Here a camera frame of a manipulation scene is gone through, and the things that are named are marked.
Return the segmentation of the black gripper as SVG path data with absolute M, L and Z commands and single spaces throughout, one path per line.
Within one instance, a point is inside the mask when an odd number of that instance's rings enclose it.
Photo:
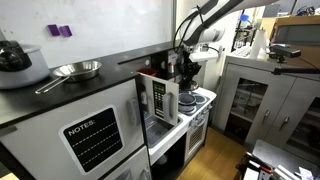
M 181 51 L 179 53 L 178 69 L 182 75 L 183 81 L 191 81 L 192 78 L 200 71 L 201 65 L 197 62 L 192 62 L 189 58 L 188 52 Z

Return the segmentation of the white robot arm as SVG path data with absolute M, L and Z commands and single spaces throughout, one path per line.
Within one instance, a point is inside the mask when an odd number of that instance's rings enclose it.
M 179 68 L 182 77 L 181 83 L 191 82 L 201 68 L 196 62 L 190 60 L 190 49 L 201 43 L 217 42 L 222 38 L 224 30 L 215 28 L 216 22 L 235 11 L 266 6 L 276 1 L 209 0 L 201 7 L 194 7 L 176 30 L 176 33 L 181 31 L 178 48 L 181 45 L 184 46 L 182 51 L 184 61 Z

